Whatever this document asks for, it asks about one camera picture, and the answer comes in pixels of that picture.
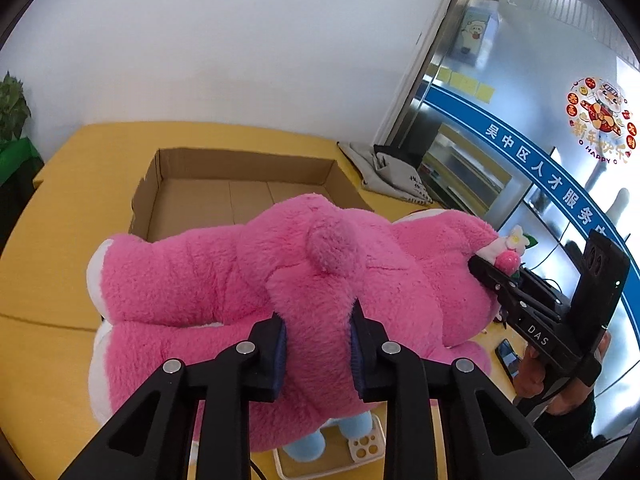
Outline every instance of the metal screw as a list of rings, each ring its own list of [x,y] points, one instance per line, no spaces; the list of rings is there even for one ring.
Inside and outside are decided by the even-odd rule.
[[[180,368],[182,368],[182,364],[178,359],[169,359],[162,365],[162,371],[168,374],[175,374]]]
[[[469,359],[458,359],[456,361],[456,368],[462,373],[468,374],[474,370],[475,366],[473,361],[470,361]]]
[[[236,345],[236,352],[239,354],[250,354],[255,350],[255,345],[251,341],[241,341]]]
[[[386,341],[382,343],[382,351],[385,354],[397,354],[400,351],[400,345],[395,341]]]

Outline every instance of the stuffed animal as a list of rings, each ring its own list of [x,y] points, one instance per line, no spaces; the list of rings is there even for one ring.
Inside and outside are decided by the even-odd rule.
[[[276,402],[251,404],[250,448],[286,446],[294,459],[313,460],[329,419],[348,438],[371,428],[370,406],[351,377],[354,300],[421,357],[448,364],[464,356],[489,372],[487,354],[468,340],[498,305],[467,261],[478,253],[511,274],[520,248],[459,211],[391,224],[315,194],[278,203],[246,225],[154,243],[116,235],[87,269],[89,295],[105,319],[90,365],[92,409],[104,423],[165,360],[212,359],[277,312],[287,327],[286,376]]]

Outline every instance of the yellow sticky note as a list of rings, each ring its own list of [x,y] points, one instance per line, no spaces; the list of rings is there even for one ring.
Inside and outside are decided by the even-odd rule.
[[[436,76],[436,79],[438,81],[442,81],[443,83],[448,83],[450,78],[451,78],[451,69],[441,66],[440,70],[438,70],[438,75]]]
[[[476,97],[481,101],[488,103],[491,97],[494,96],[495,88],[484,83],[480,83],[478,90],[476,91]]]
[[[478,79],[473,79],[460,72],[452,72],[449,84],[465,94],[474,95],[478,87]]]

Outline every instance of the white flower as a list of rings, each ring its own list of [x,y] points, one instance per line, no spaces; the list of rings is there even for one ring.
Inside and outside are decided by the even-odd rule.
[[[522,227],[516,225],[507,236],[506,244],[508,249],[512,249],[518,253],[518,256],[522,256],[524,249],[529,245],[529,240],[522,233]]]

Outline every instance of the round window decal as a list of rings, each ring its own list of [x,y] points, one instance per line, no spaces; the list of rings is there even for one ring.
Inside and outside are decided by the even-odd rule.
[[[637,131],[622,90],[611,81],[586,77],[574,82],[566,98],[569,126],[580,145],[597,160],[626,164]]]

